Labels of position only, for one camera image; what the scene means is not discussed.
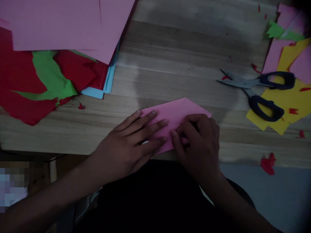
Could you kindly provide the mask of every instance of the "blue paper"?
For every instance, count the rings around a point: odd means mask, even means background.
[[[117,58],[118,58],[118,53],[119,53],[119,46],[120,42],[117,45],[117,49],[115,54],[112,57],[111,64],[108,68],[107,76],[106,76],[106,81],[104,85],[103,90],[99,90],[93,87],[87,87],[86,89],[82,90],[81,93],[84,95],[88,95],[91,97],[95,97],[98,99],[103,99],[104,93],[110,94],[112,90],[112,83],[113,83],[113,77],[114,77],[114,71],[116,69],[116,63],[117,63]]]

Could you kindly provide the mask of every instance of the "wooden table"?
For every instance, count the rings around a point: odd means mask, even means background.
[[[311,131],[310,117],[290,125],[283,136],[261,131],[245,117],[243,91],[216,82],[223,77],[220,68],[257,76],[251,63],[263,67],[269,40],[262,38],[279,2],[140,0],[121,46],[112,94],[104,100],[76,97],[34,127],[0,109],[2,149],[89,154],[135,110],[187,97],[220,125],[222,162],[258,165],[273,151],[277,166],[310,168],[311,140],[296,138],[300,129]],[[85,110],[78,109],[79,102]]]

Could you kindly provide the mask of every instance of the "wooden desk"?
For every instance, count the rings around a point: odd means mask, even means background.
[[[222,162],[258,165],[273,151],[277,166],[310,168],[311,139],[296,138],[300,129],[311,131],[310,117],[292,124],[284,136],[261,131],[245,117],[249,106],[243,91],[216,82],[223,77],[220,68],[257,76],[251,63],[263,67],[269,46],[263,33],[278,3],[140,0],[121,46],[112,94],[104,100],[76,97],[34,127],[1,109],[2,148],[89,154],[135,110],[187,97],[220,125]],[[85,110],[78,109],[79,102]],[[172,158],[172,152],[158,158]]]

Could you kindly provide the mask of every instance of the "green paper scrap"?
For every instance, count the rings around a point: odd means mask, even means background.
[[[267,34],[269,35],[269,38],[279,38],[284,32],[285,29],[283,27],[281,27],[280,25],[278,25],[277,23],[270,21],[269,25],[271,25],[271,27],[269,28],[269,30],[267,31]],[[293,41],[301,41],[304,40],[305,37],[299,33],[295,33],[293,31],[290,31],[287,36],[281,38],[281,39],[288,39],[288,40],[293,40]]]
[[[41,82],[45,85],[47,91],[42,94],[19,92],[21,96],[30,100],[53,100],[58,98],[56,106],[59,104],[59,100],[67,97],[77,95],[77,92],[69,79],[66,79],[61,73],[61,70],[57,63],[53,60],[53,56],[57,54],[53,50],[35,51],[32,52],[32,62],[36,69],[37,76]]]
[[[70,50],[70,51],[72,51],[72,52],[75,53],[75,54],[78,54],[78,55],[80,55],[80,56],[82,56],[82,57],[88,58],[88,59],[90,59],[90,60],[92,60],[92,61],[98,63],[98,61],[97,61],[96,59],[94,59],[94,58],[92,58],[92,57],[89,57],[88,55],[85,55],[85,54],[83,54],[83,53],[81,53],[81,52],[79,52],[79,51],[77,51],[77,50]]]

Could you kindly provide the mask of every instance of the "black scissors handle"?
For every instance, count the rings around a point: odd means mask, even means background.
[[[248,99],[250,108],[265,121],[275,122],[281,119],[284,115],[284,110],[274,104],[271,100],[266,100],[258,95],[253,95]],[[268,116],[261,110],[258,104],[262,104],[265,107],[271,109],[272,116]]]
[[[284,84],[274,83],[269,81],[270,76],[280,76],[284,79]],[[270,89],[288,90],[292,89],[295,85],[295,75],[293,73],[276,71],[267,74],[263,74],[259,77],[259,80],[263,84],[271,85]]]

